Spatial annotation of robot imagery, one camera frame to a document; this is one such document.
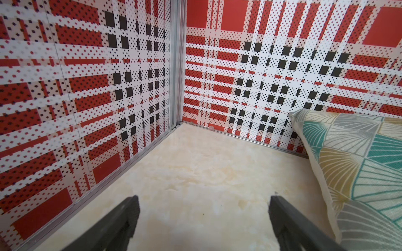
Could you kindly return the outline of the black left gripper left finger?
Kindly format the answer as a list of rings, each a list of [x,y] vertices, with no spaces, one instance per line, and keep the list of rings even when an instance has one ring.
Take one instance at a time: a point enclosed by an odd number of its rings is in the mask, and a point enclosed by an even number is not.
[[[135,234],[139,215],[138,196],[128,197],[64,250],[126,251]]]

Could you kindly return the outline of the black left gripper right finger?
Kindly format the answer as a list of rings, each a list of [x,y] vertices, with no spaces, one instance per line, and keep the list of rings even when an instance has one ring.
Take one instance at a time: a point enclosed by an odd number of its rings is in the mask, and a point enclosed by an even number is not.
[[[344,250],[281,196],[271,197],[268,213],[282,251]]]

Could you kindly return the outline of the patterned teal gold pillow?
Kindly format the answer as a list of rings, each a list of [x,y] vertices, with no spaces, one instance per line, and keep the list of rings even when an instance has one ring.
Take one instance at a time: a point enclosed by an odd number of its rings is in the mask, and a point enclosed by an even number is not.
[[[300,109],[289,115],[349,251],[402,248],[402,121]]]

